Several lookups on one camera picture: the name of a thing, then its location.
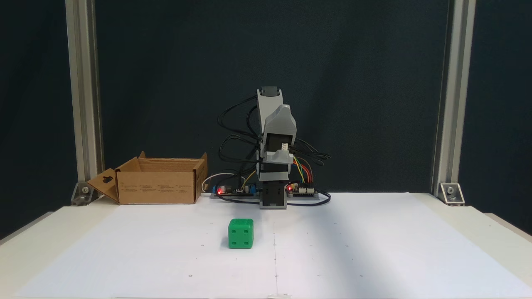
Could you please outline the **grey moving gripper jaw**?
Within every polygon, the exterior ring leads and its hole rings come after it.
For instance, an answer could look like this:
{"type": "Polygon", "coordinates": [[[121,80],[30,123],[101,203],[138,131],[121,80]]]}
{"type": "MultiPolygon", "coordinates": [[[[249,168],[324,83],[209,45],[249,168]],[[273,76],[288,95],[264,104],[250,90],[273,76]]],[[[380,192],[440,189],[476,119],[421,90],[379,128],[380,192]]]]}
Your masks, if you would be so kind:
{"type": "Polygon", "coordinates": [[[294,155],[283,149],[279,149],[276,152],[266,151],[262,157],[262,162],[268,164],[293,164],[294,155]]]}

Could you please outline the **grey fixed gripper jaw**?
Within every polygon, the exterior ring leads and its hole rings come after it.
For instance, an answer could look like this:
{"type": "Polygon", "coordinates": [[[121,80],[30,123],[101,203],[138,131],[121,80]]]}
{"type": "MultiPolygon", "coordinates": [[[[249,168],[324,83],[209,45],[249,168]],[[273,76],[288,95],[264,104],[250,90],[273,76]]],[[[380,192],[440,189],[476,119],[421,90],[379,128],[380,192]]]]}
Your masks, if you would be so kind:
{"type": "Polygon", "coordinates": [[[289,136],[291,137],[289,144],[295,143],[297,124],[289,105],[279,105],[274,112],[264,119],[264,141],[270,134],[289,136]]]}

